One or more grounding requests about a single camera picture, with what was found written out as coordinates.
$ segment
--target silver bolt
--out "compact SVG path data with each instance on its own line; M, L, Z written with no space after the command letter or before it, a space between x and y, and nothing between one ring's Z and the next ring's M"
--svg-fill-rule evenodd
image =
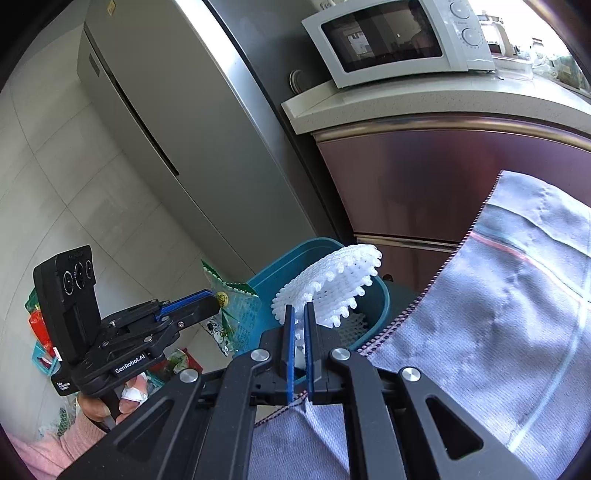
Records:
M267 352L264 348L257 348L256 350L253 350L251 352L251 358L255 362L264 362L266 360L269 360L270 356L271 354Z
M351 352L349 352L346 348L335 348L330 354L335 360L344 361L351 358Z
M406 367L402 370L402 378L408 382L416 382L421 378L421 372L414 367Z
M197 372L197 370L193 370L192 368L186 368L179 373L178 377L181 379L181 382L193 383L199 378L199 372Z

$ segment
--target microwave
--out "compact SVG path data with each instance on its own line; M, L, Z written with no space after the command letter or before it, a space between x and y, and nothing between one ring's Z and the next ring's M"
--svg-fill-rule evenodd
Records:
M467 0L349 0L302 21L337 87L495 70Z

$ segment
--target human hand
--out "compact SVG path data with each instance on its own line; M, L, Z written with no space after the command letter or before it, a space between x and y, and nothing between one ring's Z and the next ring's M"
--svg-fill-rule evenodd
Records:
M125 383L125 386L129 388L135 387L144 394L146 394L148 383L143 375L138 375L137 377L128 380ZM91 420L101 422L104 421L104 419L106 419L109 415L111 415L109 408L100 398L90 398L84 395L82 392L80 392L78 393L77 400L78 405L80 405L80 409L82 410L82 413ZM131 415L136 410L136 408L139 407L139 404L139 401L126 399L120 400L119 411L121 412L121 415L117 417L115 423L118 425L120 422L129 417L129 415Z

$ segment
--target pink sleeve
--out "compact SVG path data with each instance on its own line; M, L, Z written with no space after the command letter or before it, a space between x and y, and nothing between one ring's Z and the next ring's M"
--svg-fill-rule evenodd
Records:
M61 437L46 435L30 445L8 435L17 453L38 480L53 480L64 468L105 436L80 412Z

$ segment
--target teal trash bin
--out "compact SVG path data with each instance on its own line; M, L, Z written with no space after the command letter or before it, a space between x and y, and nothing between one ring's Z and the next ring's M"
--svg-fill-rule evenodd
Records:
M307 267L342 247L342 244L332 238L313 238L298 245L248 281L261 298L262 306L256 316L248 345L238 354L257 348L261 334L279 326L271 311L271 301L277 292ZM394 293L397 310L400 309L398 312L414 299L414 293L408 289L396 286L392 282L388 284L391 285L386 287L381 278L375 277L371 286L364 287L365 295L356 298L356 311L365 314L365 325L355 323L353 319L356 316L350 315L349 319L343 319L341 326L336 329L341 338L346 340L350 350L363 345L393 320L390 312L390 291Z

